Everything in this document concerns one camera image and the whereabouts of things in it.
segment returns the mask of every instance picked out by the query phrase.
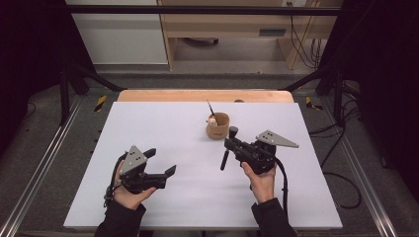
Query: black pole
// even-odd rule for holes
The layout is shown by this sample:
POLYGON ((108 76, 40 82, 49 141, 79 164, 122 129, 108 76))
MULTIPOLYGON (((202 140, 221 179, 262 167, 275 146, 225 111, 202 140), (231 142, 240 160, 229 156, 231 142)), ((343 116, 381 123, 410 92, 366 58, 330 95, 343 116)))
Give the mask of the black pole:
POLYGON ((343 91, 343 76, 339 69, 336 71, 336 81, 335 81, 335 95, 334 95, 334 104, 333 104, 333 116, 335 117, 336 122, 340 127, 344 126, 344 118, 342 111, 342 91, 343 91))
POLYGON ((359 10, 304 7, 241 7, 241 6, 135 6, 135 5, 45 5, 53 12, 76 14, 197 14, 197 15, 284 15, 284 16, 342 16, 360 13, 359 10))

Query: white tabletop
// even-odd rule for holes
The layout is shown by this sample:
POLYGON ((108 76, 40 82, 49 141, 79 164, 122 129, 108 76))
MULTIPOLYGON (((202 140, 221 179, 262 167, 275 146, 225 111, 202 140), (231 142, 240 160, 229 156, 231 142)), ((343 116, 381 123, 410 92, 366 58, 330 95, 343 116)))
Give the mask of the white tabletop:
MULTIPOLYGON (((322 175, 298 104, 211 103, 230 116, 236 137, 248 143, 267 129, 297 143, 277 147, 289 180, 289 218, 295 229, 342 228, 322 175)), ((64 226, 92 228, 104 220, 103 196, 117 159, 136 145, 156 148, 145 172, 162 174, 177 165, 166 189, 143 202, 142 229, 252 229, 258 225, 250 206, 255 202, 230 152, 220 171, 223 140, 206 135, 207 102, 115 102, 93 153, 64 226)), ((283 176, 277 170, 275 194, 282 202, 283 176)))

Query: cable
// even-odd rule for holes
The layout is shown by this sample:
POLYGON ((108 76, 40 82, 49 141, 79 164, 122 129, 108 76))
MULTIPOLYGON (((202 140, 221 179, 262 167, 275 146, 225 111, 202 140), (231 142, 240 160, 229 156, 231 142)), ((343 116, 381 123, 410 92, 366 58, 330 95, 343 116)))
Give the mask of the cable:
POLYGON ((287 179, 286 169, 284 168, 283 163, 277 157, 275 157, 275 162, 277 162, 284 176, 283 206, 284 206, 284 213, 286 214, 286 217, 288 218, 288 179, 287 179))
POLYGON ((28 114, 28 115, 26 115, 26 116, 24 117, 24 119, 27 119, 27 118, 31 117, 31 116, 34 114, 35 110, 37 109, 37 106, 36 106, 34 103, 28 102, 28 105, 33 106, 33 107, 34 107, 34 109, 33 109, 33 110, 32 110, 32 111, 28 114))
MULTIPOLYGON (((342 107, 343 109, 342 109, 342 113, 344 113, 344 111, 346 110, 346 107, 350 104, 350 103, 356 103, 357 101, 356 100, 350 100, 350 101, 348 101, 348 102, 346 102, 345 104, 344 104, 344 106, 342 107)), ((329 159, 329 157, 330 157, 330 154, 332 153, 332 151, 336 148, 336 146, 339 144, 339 141, 342 139, 342 137, 343 137, 343 135, 344 135, 344 133, 345 133, 345 129, 346 129, 346 121, 348 121, 349 119, 351 119, 352 117, 354 117, 354 116, 356 116, 358 113, 360 112, 360 110, 358 109, 358 108, 353 108, 353 109, 351 109, 350 111, 348 111, 345 115, 343 115, 343 118, 344 118, 344 125, 343 125, 343 127, 342 127, 342 130, 340 130, 340 131, 338 131, 338 132, 336 132, 335 134, 332 134, 332 135, 329 135, 329 136, 324 136, 324 137, 331 137, 331 136, 333 136, 333 135, 336 135, 336 134, 338 134, 338 133, 340 133, 340 136, 339 136, 339 138, 336 140, 336 142, 333 144, 333 146, 330 148, 330 150, 329 150, 329 152, 327 153, 327 155, 326 155, 326 157, 324 158, 324 160, 321 162, 321 164, 320 164, 320 168, 321 169, 323 169, 323 167, 324 167, 324 164, 326 163, 326 161, 329 159)), ((319 133, 319 132, 322 132, 322 131, 325 131, 325 130, 328 130, 328 129, 330 129, 331 127, 334 127, 336 125, 336 123, 334 123, 334 124, 332 124, 332 125, 329 125, 329 126, 326 126, 326 127, 324 127, 324 128, 320 128, 320 129, 317 129, 317 131, 315 131, 315 133, 319 133)), ((342 179, 342 180, 344 180, 344 181, 346 181, 346 182, 348 182, 350 185, 352 185, 352 187, 354 187, 354 189, 356 190, 356 192, 357 192, 357 196, 358 196, 358 199, 357 199, 357 202, 354 204, 354 205, 343 205, 343 204, 340 204, 339 202, 337 202, 337 201, 335 201, 335 203, 336 203, 336 205, 337 206, 339 206, 339 207, 342 207, 342 208, 345 208, 345 209, 355 209, 355 208, 357 208, 357 207, 359 207, 360 205, 361 205, 361 202, 362 202, 362 194, 361 194, 361 191, 360 191, 360 189, 358 188, 358 186, 356 185, 356 184, 354 184, 354 182, 352 182, 351 180, 349 180, 348 178, 346 178, 346 177, 344 177, 344 176, 342 176, 342 175, 339 175, 339 174, 336 174, 336 173, 332 173, 332 172, 325 172, 325 171, 323 171, 323 175, 328 175, 328 176, 335 176, 335 177, 338 177, 338 178, 340 178, 340 179, 342 179)))
POLYGON ((355 209, 355 208, 357 208, 358 206, 360 206, 360 205, 361 205, 361 202, 362 202, 362 195, 361 195, 361 191, 360 191, 360 189, 358 188, 358 186, 354 184, 354 182, 350 181, 348 178, 346 178, 346 177, 344 177, 344 176, 341 176, 341 175, 339 175, 339 174, 332 173, 332 172, 325 172, 325 171, 323 171, 323 175, 329 175, 329 176, 335 176, 335 177, 341 178, 341 179, 343 179, 344 181, 346 181, 346 182, 348 182, 349 184, 351 184, 351 185, 352 185, 352 187, 354 187, 354 189, 357 191, 358 200, 357 200, 357 203, 356 203, 356 204, 354 204, 354 205, 342 205, 342 204, 339 204, 339 203, 336 201, 336 204, 337 204, 339 207, 342 207, 342 208, 345 208, 345 209, 355 209))
POLYGON ((313 63, 312 63, 312 62, 308 59, 308 56, 307 56, 307 54, 305 53, 304 47, 302 46, 302 43, 301 43, 301 41, 299 40, 298 34, 296 33, 295 28, 293 27, 293 16, 290 16, 290 17, 291 17, 291 29, 292 29, 292 32, 291 32, 291 42, 293 43, 293 48, 295 48, 296 52, 298 53, 299 57, 301 58, 301 60, 302 60, 302 62, 304 63, 304 65, 305 65, 305 66, 307 66, 307 67, 309 67, 309 68, 315 68, 315 67, 313 66, 313 63), (295 43, 293 42, 293 34, 295 34, 296 39, 298 40, 298 43, 299 43, 299 45, 300 45, 300 47, 301 47, 301 49, 302 49, 302 52, 304 53, 305 57, 307 58, 308 62, 311 64, 311 66, 309 66, 309 65, 307 65, 307 63, 305 63, 304 58, 302 57, 302 55, 301 55, 301 53, 299 52, 298 48, 296 48, 295 43))
POLYGON ((115 186, 115 175, 117 174, 118 166, 120 166, 120 163, 125 160, 127 156, 127 152, 122 155, 120 158, 118 158, 117 164, 115 164, 114 172, 112 173, 111 183, 109 184, 108 188, 106 189, 106 193, 104 196, 105 202, 104 207, 109 206, 111 203, 111 200, 114 198, 114 190, 117 189, 120 185, 115 186))

